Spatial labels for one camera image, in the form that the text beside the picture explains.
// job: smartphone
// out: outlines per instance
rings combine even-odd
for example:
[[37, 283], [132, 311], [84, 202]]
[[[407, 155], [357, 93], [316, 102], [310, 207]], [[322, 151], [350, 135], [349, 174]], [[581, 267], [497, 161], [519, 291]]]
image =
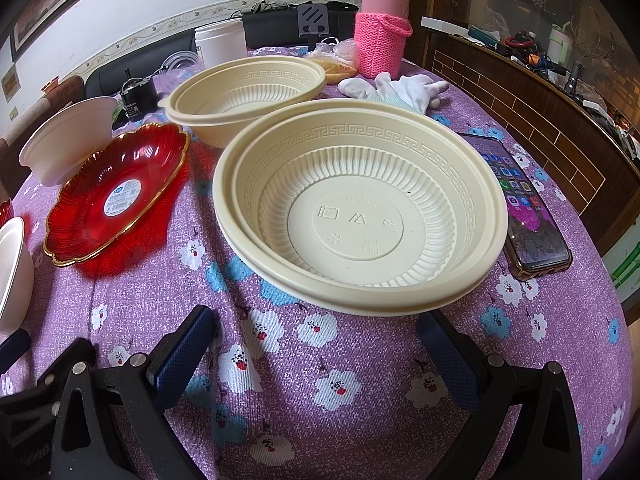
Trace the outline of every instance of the smartphone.
[[569, 247], [531, 181], [497, 139], [460, 134], [493, 171], [507, 203], [509, 224], [504, 249], [510, 271], [525, 281], [567, 270], [573, 261]]

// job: floral wallpaper border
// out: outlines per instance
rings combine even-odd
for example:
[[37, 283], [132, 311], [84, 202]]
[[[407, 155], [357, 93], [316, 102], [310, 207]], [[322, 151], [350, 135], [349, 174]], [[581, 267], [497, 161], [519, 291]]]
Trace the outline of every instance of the floral wallpaper border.
[[[126, 38], [111, 44], [95, 56], [87, 59], [82, 64], [73, 69], [68, 76], [79, 75], [82, 79], [86, 80], [89, 74], [93, 72], [99, 66], [107, 64], [108, 62], [123, 56], [129, 52], [145, 46], [146, 44], [153, 43], [154, 41], [162, 40], [172, 34], [176, 34], [182, 30], [188, 28], [199, 27], [206, 25], [207, 23], [220, 22], [222, 20], [228, 20], [233, 15], [240, 15], [240, 10], [244, 8], [250, 8], [252, 5], [259, 3], [263, 0], [227, 0], [226, 2], [217, 2], [208, 6], [200, 7], [198, 9], [189, 10], [183, 12], [177, 16], [172, 16], [161, 22], [154, 23], [148, 27], [143, 28], [133, 34], [130, 34]], [[273, 2], [305, 2], [309, 0], [267, 0]], [[314, 3], [328, 2], [331, 0], [312, 0]], [[350, 4], [360, 6], [360, 0], [340, 0]]]

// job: bolt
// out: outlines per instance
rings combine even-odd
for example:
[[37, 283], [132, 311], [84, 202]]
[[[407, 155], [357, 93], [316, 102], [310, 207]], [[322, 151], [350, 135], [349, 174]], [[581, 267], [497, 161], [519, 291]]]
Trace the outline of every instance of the bolt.
[[71, 371], [75, 375], [80, 375], [85, 370], [86, 370], [86, 364], [84, 364], [83, 362], [76, 363], [76, 364], [74, 364], [74, 367], [71, 368]]
[[146, 356], [144, 354], [133, 354], [129, 358], [129, 364], [131, 364], [131, 366], [143, 365], [145, 361], [146, 361]]
[[549, 368], [549, 371], [555, 375], [562, 373], [562, 367], [555, 361], [549, 361], [547, 367]]
[[500, 368], [504, 364], [504, 359], [498, 354], [491, 354], [486, 360], [494, 368]]

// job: purple floral tablecloth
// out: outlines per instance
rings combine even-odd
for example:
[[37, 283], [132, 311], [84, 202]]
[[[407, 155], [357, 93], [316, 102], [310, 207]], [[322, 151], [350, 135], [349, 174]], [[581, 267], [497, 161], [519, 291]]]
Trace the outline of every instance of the purple floral tablecloth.
[[[254, 54], [283, 52], [300, 55], [280, 48]], [[404, 63], [402, 72], [424, 71]], [[339, 96], [327, 87], [320, 97]], [[485, 353], [499, 353], [512, 365], [562, 365], [579, 423], [584, 478], [595, 480], [620, 448], [631, 398], [626, 326], [602, 261], [558, 186], [478, 104], [452, 86], [440, 108], [428, 113], [455, 131], [500, 139], [573, 251], [567, 272], [525, 283], [509, 274], [501, 256], [481, 286], [443, 310]], [[165, 120], [162, 112], [145, 119]], [[33, 386], [78, 336], [98, 345], [100, 367], [149, 352], [201, 303], [219, 310], [222, 329], [166, 418], [209, 479], [425, 478], [468, 412], [455, 405], [416, 337], [416, 317], [331, 312], [251, 272], [215, 221], [210, 183], [220, 150], [194, 138], [190, 151], [198, 156], [191, 157], [166, 246], [149, 253], [134, 248], [123, 256], [125, 270], [107, 278], [53, 266], [42, 241], [58, 188], [42, 187], [34, 177], [22, 186], [14, 208], [30, 218], [28, 248], [36, 269], [23, 327], [33, 345], [2, 376], [2, 394]], [[512, 409], [508, 431], [479, 478], [497, 466], [516, 414]], [[133, 441], [130, 448], [143, 477], [151, 477]]]

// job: red scalloped plate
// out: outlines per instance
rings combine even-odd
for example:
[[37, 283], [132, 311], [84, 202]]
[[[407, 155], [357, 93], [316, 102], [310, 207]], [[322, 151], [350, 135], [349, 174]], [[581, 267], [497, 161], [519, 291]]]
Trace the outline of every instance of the red scalloped plate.
[[190, 142], [176, 124], [145, 124], [91, 155], [47, 216], [53, 263], [85, 262], [130, 229], [178, 174]]
[[13, 217], [14, 206], [11, 204], [11, 199], [8, 199], [0, 204], [0, 227], [6, 224]]

